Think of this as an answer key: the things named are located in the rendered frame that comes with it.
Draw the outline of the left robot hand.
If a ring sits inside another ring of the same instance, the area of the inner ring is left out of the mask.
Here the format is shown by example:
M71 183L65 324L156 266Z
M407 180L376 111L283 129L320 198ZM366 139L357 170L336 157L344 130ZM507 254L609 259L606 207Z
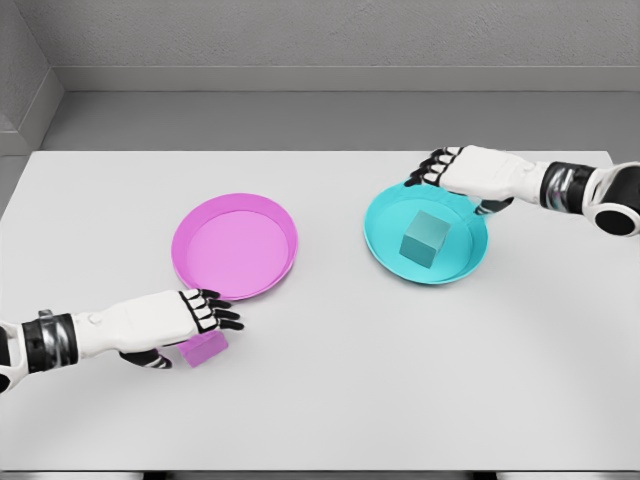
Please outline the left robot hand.
M120 357L136 366L165 370L172 362L159 349L213 330L241 331L232 305L207 289L171 290L118 303L92 317Z

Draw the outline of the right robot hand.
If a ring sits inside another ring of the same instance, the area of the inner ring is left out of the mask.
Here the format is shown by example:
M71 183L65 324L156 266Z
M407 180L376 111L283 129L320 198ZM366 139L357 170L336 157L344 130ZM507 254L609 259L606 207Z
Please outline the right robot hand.
M437 149L409 174L406 187L427 184L475 197L486 211L519 199L539 202L541 177L534 163L505 151L469 145Z

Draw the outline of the pink block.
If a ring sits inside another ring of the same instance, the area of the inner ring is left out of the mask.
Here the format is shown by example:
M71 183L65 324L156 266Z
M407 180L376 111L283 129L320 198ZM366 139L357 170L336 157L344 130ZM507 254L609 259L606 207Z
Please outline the pink block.
M191 368L196 368L228 348L224 334L219 330L209 331L181 342L177 348Z

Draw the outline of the teal block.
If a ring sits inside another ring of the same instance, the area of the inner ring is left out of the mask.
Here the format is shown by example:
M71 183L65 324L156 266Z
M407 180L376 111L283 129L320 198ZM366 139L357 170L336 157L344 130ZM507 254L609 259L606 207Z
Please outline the teal block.
M431 268L450 229L448 222L418 211L403 234L399 253L414 263Z

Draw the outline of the cyan plate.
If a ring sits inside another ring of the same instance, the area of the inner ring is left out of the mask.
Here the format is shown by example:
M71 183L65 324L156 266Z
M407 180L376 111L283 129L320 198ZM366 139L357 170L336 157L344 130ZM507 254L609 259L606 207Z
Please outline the cyan plate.
M476 204L430 185L394 185L369 204L363 225L373 257L396 276L439 285L470 275L484 260L489 234Z

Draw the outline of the pink plate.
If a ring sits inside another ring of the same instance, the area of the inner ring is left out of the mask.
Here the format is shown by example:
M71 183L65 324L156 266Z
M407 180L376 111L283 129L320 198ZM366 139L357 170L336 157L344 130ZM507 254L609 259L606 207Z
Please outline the pink plate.
M297 227L286 209L264 196L231 193L205 201L183 218L171 260L186 287L243 300L281 281L297 250Z

